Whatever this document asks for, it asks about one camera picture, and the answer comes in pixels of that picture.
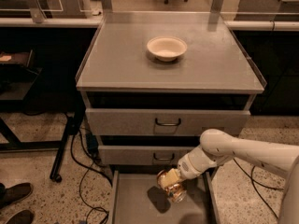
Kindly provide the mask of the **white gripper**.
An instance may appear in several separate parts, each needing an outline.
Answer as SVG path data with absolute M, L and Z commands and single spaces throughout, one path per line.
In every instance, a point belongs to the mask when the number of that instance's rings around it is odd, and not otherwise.
M 207 153 L 201 146 L 185 154 L 179 161 L 177 169 L 162 171 L 160 186 L 165 189 L 178 183 L 180 180 L 190 180 L 203 174 L 210 168 L 222 166 L 232 158 L 230 156 L 215 156 Z

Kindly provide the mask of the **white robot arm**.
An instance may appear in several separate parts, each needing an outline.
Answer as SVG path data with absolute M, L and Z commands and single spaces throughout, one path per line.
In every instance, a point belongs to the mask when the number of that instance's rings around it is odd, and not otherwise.
M 217 129 L 204 131 L 199 145 L 178 165 L 157 175 L 157 183 L 175 203 L 185 197 L 182 182 L 237 157 L 286 179 L 278 224 L 299 224 L 299 146 L 232 137 Z

